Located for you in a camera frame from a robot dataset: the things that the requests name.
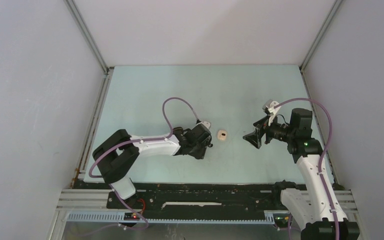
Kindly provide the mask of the beige earbud charging case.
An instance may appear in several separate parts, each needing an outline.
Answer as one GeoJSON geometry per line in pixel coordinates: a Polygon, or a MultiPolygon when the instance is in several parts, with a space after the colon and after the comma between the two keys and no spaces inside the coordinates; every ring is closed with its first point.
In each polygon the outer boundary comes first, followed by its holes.
{"type": "Polygon", "coordinates": [[[223,129],[221,129],[221,130],[219,130],[218,132],[217,132],[217,139],[219,140],[219,141],[226,141],[226,139],[227,139],[227,131],[225,131],[225,130],[223,130],[223,129]]]}

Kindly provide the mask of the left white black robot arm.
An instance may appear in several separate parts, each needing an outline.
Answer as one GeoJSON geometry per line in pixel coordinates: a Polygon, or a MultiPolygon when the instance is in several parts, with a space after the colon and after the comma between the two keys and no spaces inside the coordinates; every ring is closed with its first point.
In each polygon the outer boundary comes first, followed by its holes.
{"type": "Polygon", "coordinates": [[[149,138],[119,129],[93,151],[93,167],[98,168],[100,177],[118,193],[118,201],[125,208],[133,208],[138,194],[127,174],[134,162],[151,156],[191,156],[201,160],[207,148],[213,146],[210,126],[207,121],[199,121],[192,129],[174,128],[170,137],[149,138]]]}

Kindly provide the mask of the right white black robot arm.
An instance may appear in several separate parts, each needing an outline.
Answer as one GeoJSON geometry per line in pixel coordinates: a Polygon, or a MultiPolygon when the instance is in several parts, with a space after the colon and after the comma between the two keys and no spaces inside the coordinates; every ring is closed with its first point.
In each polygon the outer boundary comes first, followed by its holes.
{"type": "Polygon", "coordinates": [[[309,196],[306,202],[300,190],[283,181],[278,183],[280,190],[271,194],[271,204],[277,209],[289,210],[301,230],[302,240],[357,240],[359,226],[348,220],[340,206],[329,184],[322,146],[312,137],[312,111],[294,108],[289,123],[284,124],[278,123],[276,108],[264,111],[266,116],[256,121],[254,132],[244,135],[243,139],[257,149],[271,140],[285,142],[309,196]]]}

